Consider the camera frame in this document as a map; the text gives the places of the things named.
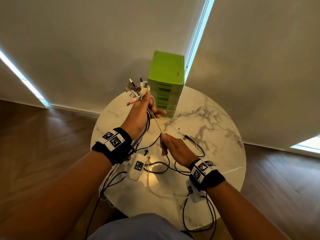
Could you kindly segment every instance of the black wristband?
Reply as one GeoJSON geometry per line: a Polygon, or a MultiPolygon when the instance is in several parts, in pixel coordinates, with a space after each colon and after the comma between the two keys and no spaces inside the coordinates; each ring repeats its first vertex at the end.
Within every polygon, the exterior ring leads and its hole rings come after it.
{"type": "Polygon", "coordinates": [[[226,179],[219,173],[217,167],[212,161],[194,161],[190,166],[189,179],[198,191],[206,190],[208,187],[213,188],[221,184],[226,179]]]}
{"type": "Polygon", "coordinates": [[[124,129],[115,128],[100,137],[91,149],[103,153],[115,165],[126,159],[131,143],[132,139],[124,129]]]}

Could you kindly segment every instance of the marble tabletop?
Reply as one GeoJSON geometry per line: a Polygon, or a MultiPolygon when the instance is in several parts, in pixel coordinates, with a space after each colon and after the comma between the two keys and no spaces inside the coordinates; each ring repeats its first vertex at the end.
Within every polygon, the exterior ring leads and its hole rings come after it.
{"type": "MultiPolygon", "coordinates": [[[[94,127],[91,146],[95,141],[110,129],[119,127],[127,117],[131,106],[126,106],[130,97],[125,92],[112,100],[103,110],[94,127]]],[[[212,99],[201,92],[184,87],[173,118],[157,119],[163,133],[177,138],[186,134],[195,140],[205,151],[205,158],[213,161],[223,173],[226,180],[240,191],[246,173],[246,154],[241,136],[232,119],[212,99]]],[[[139,148],[147,147],[156,140],[160,130],[154,120],[151,120],[149,131],[142,139],[139,148]]],[[[194,144],[185,140],[188,147],[196,154],[201,151],[194,144]]],[[[166,157],[161,156],[159,141],[150,147],[150,153],[159,161],[168,163],[166,157]]],[[[174,159],[170,158],[170,166],[174,167],[174,159]]],[[[121,165],[118,172],[124,170],[121,165]]],[[[177,168],[187,169],[177,164],[177,168]]],[[[163,171],[165,165],[150,166],[150,170],[163,171]]],[[[114,182],[122,179],[119,175],[114,182]]],[[[147,188],[147,173],[143,171],[138,181],[125,178],[119,184],[109,187],[105,191],[108,200],[123,214],[131,217],[141,213],[156,213],[179,230],[185,230],[182,222],[182,208],[188,190],[186,180],[188,176],[173,170],[163,174],[149,174],[149,187],[147,188]]],[[[185,208],[185,222],[189,229],[197,229],[212,222],[210,210],[205,200],[193,203],[188,199],[185,208]]]]}

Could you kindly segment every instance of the hand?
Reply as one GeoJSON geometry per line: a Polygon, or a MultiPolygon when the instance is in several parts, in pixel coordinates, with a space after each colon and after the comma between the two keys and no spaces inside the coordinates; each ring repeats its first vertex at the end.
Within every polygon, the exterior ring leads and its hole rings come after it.
{"type": "Polygon", "coordinates": [[[133,141],[137,140],[146,128],[148,107],[156,118],[160,118],[161,115],[166,115],[167,113],[162,109],[157,109],[150,98],[150,91],[147,91],[142,101],[138,100],[133,104],[127,118],[120,126],[130,135],[133,141]]]}
{"type": "Polygon", "coordinates": [[[162,156],[168,155],[168,150],[176,162],[186,168],[190,164],[199,159],[183,142],[182,139],[177,139],[168,134],[162,134],[160,139],[160,147],[162,148],[162,156]]]}

